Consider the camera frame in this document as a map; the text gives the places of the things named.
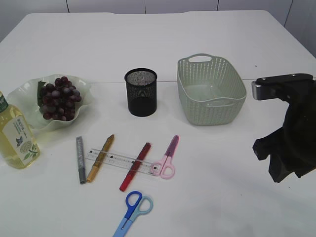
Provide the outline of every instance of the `white wall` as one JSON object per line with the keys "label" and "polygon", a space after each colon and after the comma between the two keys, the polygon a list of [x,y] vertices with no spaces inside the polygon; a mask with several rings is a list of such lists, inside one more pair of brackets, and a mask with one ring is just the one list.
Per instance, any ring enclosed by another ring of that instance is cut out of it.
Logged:
{"label": "white wall", "polygon": [[216,11],[218,0],[146,0],[146,13]]}
{"label": "white wall", "polygon": [[316,57],[316,0],[293,0],[285,27]]}
{"label": "white wall", "polygon": [[65,0],[0,0],[0,42],[29,13],[68,12]]}
{"label": "white wall", "polygon": [[220,0],[218,10],[266,10],[282,25],[292,0]]}
{"label": "white wall", "polygon": [[70,12],[145,13],[145,0],[68,0]]}

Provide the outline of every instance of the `green leaf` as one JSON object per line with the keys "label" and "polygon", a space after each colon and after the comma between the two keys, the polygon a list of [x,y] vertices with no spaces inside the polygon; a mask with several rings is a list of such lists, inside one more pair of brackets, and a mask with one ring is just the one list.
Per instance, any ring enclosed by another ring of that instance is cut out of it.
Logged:
{"label": "green leaf", "polygon": [[38,82],[38,106],[42,107],[43,106],[43,100],[42,97],[40,96],[40,89],[45,85],[46,83],[44,81],[39,81]]}
{"label": "green leaf", "polygon": [[29,158],[29,157],[30,157],[30,154],[31,154],[31,153],[27,153],[27,154],[24,156],[24,159],[23,159],[23,160],[26,160],[27,158]]}

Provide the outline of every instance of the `yellow liquid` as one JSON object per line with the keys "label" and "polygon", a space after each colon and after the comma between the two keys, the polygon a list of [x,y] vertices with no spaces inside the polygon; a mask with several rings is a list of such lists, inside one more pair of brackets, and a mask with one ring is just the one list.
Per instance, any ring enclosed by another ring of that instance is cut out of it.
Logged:
{"label": "yellow liquid", "polygon": [[[32,158],[32,160],[30,162],[28,162],[27,164],[24,164],[19,156],[17,155],[17,153],[15,152],[14,148],[12,147],[12,145],[10,144],[10,142],[8,141],[7,137],[4,135],[4,133],[2,132],[3,128],[5,127],[5,125],[13,118],[17,117],[17,116],[22,116],[23,120],[24,120],[24,124],[26,125],[25,129],[29,131],[29,134],[31,135],[31,142],[36,146],[36,150],[37,150],[37,154],[35,157]],[[32,135],[30,128],[27,126],[27,123],[25,121],[25,118],[23,116],[23,114],[21,113],[21,111],[15,107],[14,105],[9,105],[5,111],[3,111],[2,113],[0,113],[0,153],[1,155],[4,157],[5,161],[8,163],[8,165],[14,167],[14,168],[18,168],[18,169],[23,169],[27,166],[29,166],[30,164],[32,164],[37,157],[39,157],[40,155],[40,150],[39,147],[34,139],[34,136]]]}

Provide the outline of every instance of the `blue scissors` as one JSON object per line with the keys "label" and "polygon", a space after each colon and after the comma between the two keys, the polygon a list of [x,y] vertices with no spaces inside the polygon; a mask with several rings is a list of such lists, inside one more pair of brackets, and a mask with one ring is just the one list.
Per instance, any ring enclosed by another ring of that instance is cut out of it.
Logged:
{"label": "blue scissors", "polygon": [[[136,203],[132,206],[132,205],[129,204],[128,199],[133,194],[137,194],[139,197],[138,197]],[[140,210],[140,206],[142,205],[144,200],[149,201],[150,207],[146,211],[141,211]],[[141,192],[139,192],[139,191],[132,191],[132,192],[130,192],[127,195],[127,197],[126,197],[125,202],[126,202],[126,205],[127,205],[127,208],[128,208],[127,213],[125,214],[124,218],[120,222],[120,224],[119,224],[117,230],[115,231],[113,237],[123,237],[123,236],[125,236],[127,231],[129,230],[129,228],[131,227],[131,225],[135,221],[135,219],[139,215],[146,215],[146,214],[148,214],[152,210],[153,205],[154,205],[153,201],[150,199],[150,197],[143,196],[141,194]]]}

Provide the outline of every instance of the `pink scissor handle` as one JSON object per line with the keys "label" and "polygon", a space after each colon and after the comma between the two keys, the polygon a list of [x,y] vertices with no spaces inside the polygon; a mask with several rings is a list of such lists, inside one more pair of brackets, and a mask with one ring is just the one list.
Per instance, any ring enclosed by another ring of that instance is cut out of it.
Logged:
{"label": "pink scissor handle", "polygon": [[160,161],[157,161],[151,165],[150,170],[154,176],[159,176],[161,174],[163,165],[165,164],[167,158],[167,156],[164,156]]}
{"label": "pink scissor handle", "polygon": [[[163,179],[171,179],[175,174],[175,168],[174,168],[173,164],[171,163],[171,160],[172,160],[172,157],[168,157],[166,160],[166,163],[164,164],[163,168],[161,169],[160,176]],[[167,169],[171,170],[170,174],[165,173]]]}

